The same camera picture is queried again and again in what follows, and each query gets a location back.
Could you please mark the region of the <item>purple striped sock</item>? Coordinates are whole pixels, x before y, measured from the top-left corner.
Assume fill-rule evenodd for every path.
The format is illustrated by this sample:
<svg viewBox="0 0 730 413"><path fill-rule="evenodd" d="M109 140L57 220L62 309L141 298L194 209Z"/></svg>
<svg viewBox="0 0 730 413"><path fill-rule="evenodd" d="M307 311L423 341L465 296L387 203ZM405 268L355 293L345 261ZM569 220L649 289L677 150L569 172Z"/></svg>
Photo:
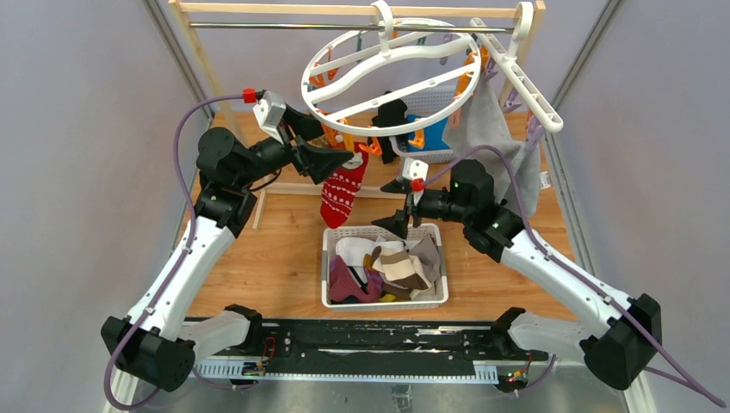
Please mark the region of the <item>purple striped sock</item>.
<svg viewBox="0 0 730 413"><path fill-rule="evenodd" d="M382 286L378 271L349 266L341 256L335 256L330 262L327 293L332 302L342 303L353 298L358 303L373 303L380 299Z"/></svg>

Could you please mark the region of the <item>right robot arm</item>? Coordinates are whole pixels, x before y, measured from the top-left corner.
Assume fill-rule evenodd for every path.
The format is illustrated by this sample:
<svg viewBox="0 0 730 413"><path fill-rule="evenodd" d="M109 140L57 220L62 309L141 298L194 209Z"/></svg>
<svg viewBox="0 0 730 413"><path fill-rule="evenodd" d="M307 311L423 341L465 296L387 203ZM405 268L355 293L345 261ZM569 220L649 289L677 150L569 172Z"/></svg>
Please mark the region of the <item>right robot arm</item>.
<svg viewBox="0 0 730 413"><path fill-rule="evenodd" d="M575 316L568 322L511 307L491 326L492 347L501 357L540 351L580 361L604 384L628 389L656 355L661 342L659 303L614 289L555 251L523 218L494 195L482 163L462 160L450 171L449 186L426 188L426 163L407 158L399 176L381 187L403 194L405 204L374 225L403 238L422 219L462 226L468 243L493 261L526 276Z"/></svg>

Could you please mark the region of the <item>brown beige patterned sock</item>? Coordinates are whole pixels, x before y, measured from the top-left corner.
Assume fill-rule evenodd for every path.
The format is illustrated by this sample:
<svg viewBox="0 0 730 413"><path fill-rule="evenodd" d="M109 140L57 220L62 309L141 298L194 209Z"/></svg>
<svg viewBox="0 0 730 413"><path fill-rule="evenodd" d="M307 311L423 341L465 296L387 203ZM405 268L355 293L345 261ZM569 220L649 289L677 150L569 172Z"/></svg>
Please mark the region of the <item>brown beige patterned sock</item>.
<svg viewBox="0 0 730 413"><path fill-rule="evenodd" d="M411 263L420 279L419 287L411 296L418 294L435 295L436 282L441 276L441 255L432 236L422 238L408 250Z"/></svg>

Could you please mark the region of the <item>red patterned sock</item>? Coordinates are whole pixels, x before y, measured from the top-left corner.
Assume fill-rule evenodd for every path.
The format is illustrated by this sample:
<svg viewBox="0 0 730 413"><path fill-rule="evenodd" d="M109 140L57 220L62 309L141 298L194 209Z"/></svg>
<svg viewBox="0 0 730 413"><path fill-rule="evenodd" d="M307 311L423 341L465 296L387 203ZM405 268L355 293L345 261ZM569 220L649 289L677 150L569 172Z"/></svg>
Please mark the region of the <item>red patterned sock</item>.
<svg viewBox="0 0 730 413"><path fill-rule="evenodd" d="M336 229L349 218L368 167L365 145L355 143L354 156L327 178L321 191L320 215L326 226Z"/></svg>

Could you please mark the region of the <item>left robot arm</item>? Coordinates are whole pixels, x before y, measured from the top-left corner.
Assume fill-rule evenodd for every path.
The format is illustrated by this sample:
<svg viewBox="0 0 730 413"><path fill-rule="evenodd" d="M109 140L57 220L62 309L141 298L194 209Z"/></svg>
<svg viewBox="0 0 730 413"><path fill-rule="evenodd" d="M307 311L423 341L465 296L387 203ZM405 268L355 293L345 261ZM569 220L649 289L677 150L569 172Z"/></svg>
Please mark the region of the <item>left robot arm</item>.
<svg viewBox="0 0 730 413"><path fill-rule="evenodd" d="M150 289L125 317L109 317L102 339L110 353L103 379L114 400L114 371L153 385L155 391L178 389L200 361L225 348L257 353L264 343L262 316L229 305L216 317L184 325L193 299L216 262L243 231L257 203L252 184L293 165L319 184L353 158L346 150L310 145L294 133L285 114L258 109L267 138L244 146L222 127L205 131L198 141L201 192L187 199L189 222L179 244Z"/></svg>

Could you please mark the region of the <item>round white clip hanger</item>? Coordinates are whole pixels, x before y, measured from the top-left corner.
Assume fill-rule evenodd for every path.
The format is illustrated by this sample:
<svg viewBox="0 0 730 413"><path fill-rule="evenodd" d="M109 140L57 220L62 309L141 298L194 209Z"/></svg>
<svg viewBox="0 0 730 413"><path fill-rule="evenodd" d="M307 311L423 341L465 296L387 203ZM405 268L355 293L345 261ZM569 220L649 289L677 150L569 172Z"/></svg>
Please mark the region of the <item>round white clip hanger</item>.
<svg viewBox="0 0 730 413"><path fill-rule="evenodd" d="M392 31L406 24L454 25L427 17L398 17L384 1L375 1L370 8L371 24L384 25L388 31L347 31L307 64L300 92L311 114L340 133L391 137L458 112L472 96L488 60L475 35ZM455 88L454 100L435 114L400 126L371 126L380 106L447 85Z"/></svg>

